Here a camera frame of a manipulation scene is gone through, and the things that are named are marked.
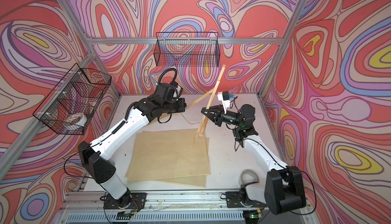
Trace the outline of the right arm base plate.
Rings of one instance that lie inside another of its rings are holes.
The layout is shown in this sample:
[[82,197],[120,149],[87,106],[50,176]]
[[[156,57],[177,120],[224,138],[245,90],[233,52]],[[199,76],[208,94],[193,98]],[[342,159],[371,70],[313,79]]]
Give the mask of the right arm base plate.
[[221,195],[226,201],[228,208],[266,208],[267,205],[258,201],[250,200],[241,191],[227,191]]

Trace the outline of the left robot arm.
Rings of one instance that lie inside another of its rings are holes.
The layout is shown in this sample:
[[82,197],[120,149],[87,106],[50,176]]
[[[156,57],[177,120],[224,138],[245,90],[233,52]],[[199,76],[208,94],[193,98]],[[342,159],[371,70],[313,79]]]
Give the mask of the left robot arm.
[[164,118],[171,120],[174,114],[185,112],[186,102],[178,85],[176,68],[166,69],[158,79],[155,92],[133,102],[127,108],[123,119],[100,137],[78,145],[77,154],[89,177],[105,190],[101,198],[108,209],[144,208],[143,197],[133,194],[116,172],[111,163],[113,154],[134,134],[153,121],[164,124]]

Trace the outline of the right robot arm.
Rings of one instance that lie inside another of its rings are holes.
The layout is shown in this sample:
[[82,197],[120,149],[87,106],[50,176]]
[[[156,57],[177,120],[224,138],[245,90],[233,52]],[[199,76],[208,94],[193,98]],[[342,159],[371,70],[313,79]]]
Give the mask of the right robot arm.
[[245,104],[238,112],[232,112],[219,105],[202,108],[201,113],[217,126],[223,123],[233,125],[235,142],[255,159],[266,175],[264,183],[260,183],[259,179],[241,182],[239,191],[226,192],[224,195],[229,208],[265,205],[274,215],[286,212],[301,216],[311,214],[301,211],[307,206],[302,177],[304,171],[283,162],[262,142],[254,127],[253,106]]

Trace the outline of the wooden easel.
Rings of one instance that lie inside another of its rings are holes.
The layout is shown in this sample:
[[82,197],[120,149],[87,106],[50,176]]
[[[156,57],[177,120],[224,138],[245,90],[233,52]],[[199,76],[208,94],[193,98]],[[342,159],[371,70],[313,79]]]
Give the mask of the wooden easel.
[[[204,95],[202,95],[201,97],[199,97],[197,100],[195,100],[194,102],[192,102],[190,105],[188,105],[186,108],[187,109],[190,109],[192,108],[193,106],[195,106],[196,104],[198,104],[199,102],[201,102],[202,100],[204,100],[206,97],[210,96],[209,98],[209,101],[208,101],[208,104],[206,106],[206,108],[210,108],[211,106],[211,103],[216,95],[216,92],[219,88],[219,85],[221,83],[221,79],[225,73],[225,70],[226,70],[226,65],[223,65],[222,68],[221,68],[221,71],[219,73],[219,76],[217,78],[217,81],[215,83],[215,86],[213,89],[209,90],[208,92],[206,92]],[[202,120],[200,122],[200,125],[199,125],[199,128],[196,132],[196,135],[195,135],[195,138],[194,140],[196,141],[198,139],[198,137],[203,137],[204,134],[205,134],[205,129],[206,129],[206,125],[207,125],[207,122],[206,122],[206,116],[203,116],[202,117]]]

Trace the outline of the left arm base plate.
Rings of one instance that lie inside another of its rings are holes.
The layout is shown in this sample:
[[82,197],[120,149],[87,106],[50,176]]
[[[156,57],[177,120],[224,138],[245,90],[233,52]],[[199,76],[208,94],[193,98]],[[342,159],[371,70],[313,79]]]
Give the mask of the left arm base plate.
[[146,192],[126,192],[118,200],[114,199],[109,193],[101,197],[103,208],[107,210],[141,210],[146,203]]

